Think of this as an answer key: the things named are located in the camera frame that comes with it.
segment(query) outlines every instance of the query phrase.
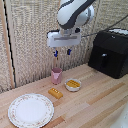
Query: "wire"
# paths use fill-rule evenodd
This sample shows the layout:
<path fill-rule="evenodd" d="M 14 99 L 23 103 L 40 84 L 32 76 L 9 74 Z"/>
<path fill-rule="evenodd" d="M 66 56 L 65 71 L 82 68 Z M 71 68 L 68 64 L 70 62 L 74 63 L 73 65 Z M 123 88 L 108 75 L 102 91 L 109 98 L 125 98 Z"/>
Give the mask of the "wire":
<path fill-rule="evenodd" d="M 115 24 L 109 26 L 108 28 L 104 29 L 104 30 L 101 30 L 99 32 L 102 32 L 102 31 L 108 31 L 110 28 L 112 28 L 113 26 L 115 26 L 116 24 L 120 23 L 121 21 L 123 21 L 124 19 L 126 19 L 128 17 L 128 14 L 123 17 L 121 20 L 117 21 Z M 98 34 L 99 32 L 96 32 L 96 33 L 92 33 L 92 34 L 89 34 L 89 35 L 85 35 L 85 36 L 82 36 L 82 37 L 88 37 L 88 36 L 92 36 L 92 35 L 96 35 Z"/>

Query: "black appliance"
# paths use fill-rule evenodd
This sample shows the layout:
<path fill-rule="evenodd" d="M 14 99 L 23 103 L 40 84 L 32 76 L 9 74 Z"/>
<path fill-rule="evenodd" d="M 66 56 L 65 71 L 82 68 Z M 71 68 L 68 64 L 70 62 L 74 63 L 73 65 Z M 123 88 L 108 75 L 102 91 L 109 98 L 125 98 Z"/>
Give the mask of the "black appliance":
<path fill-rule="evenodd" d="M 128 73 L 128 35 L 99 32 L 94 39 L 88 66 L 118 79 Z"/>

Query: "wooden countertop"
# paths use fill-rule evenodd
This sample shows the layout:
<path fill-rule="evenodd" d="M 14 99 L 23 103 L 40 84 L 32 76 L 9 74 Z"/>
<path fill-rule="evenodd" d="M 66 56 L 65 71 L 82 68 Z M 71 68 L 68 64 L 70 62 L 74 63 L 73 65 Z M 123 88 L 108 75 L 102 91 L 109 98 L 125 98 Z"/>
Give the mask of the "wooden countertop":
<path fill-rule="evenodd" d="M 42 94 L 54 104 L 54 116 L 43 128 L 109 128 L 128 101 L 128 75 L 113 79 L 81 65 L 63 72 L 63 80 L 58 85 L 53 85 L 50 78 L 0 94 L 0 128 L 16 128 L 8 119 L 8 108 L 13 100 L 28 93 Z M 78 92 L 65 88 L 68 78 L 82 82 Z M 48 94 L 51 88 L 62 92 L 63 97 L 58 100 Z"/>

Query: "white plate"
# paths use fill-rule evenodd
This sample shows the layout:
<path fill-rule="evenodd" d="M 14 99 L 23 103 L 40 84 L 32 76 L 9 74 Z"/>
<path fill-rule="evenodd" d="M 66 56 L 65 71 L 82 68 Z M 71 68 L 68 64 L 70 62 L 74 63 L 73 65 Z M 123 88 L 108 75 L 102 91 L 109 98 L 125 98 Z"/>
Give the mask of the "white plate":
<path fill-rule="evenodd" d="M 54 113 L 52 102 L 40 94 L 26 94 L 15 99 L 9 109 L 10 121 L 19 128 L 39 128 L 47 124 Z"/>

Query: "decorative plate border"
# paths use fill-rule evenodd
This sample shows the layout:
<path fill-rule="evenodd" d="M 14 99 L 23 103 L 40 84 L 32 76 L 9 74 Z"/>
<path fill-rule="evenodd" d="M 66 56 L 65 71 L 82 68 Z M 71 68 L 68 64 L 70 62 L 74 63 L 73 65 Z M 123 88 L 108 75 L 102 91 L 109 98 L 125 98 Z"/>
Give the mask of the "decorative plate border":
<path fill-rule="evenodd" d="M 36 100 L 43 101 L 43 102 L 45 102 L 45 105 L 47 106 L 47 112 L 46 112 L 45 118 L 38 122 L 32 123 L 32 124 L 27 124 L 27 123 L 22 122 L 16 118 L 16 108 L 18 107 L 18 105 L 21 102 L 23 102 L 24 100 L 28 100 L 29 98 L 34 98 Z M 9 106 L 9 109 L 8 109 L 8 117 L 9 117 L 10 121 L 15 126 L 20 127 L 20 128 L 42 127 L 42 126 L 46 125 L 51 120 L 51 118 L 53 117 L 53 114 L 54 114 L 54 107 L 53 107 L 52 102 L 47 97 L 40 95 L 40 94 L 35 94 L 35 93 L 25 94 L 25 95 L 22 95 L 22 96 L 16 98 L 11 103 L 11 105 Z"/>

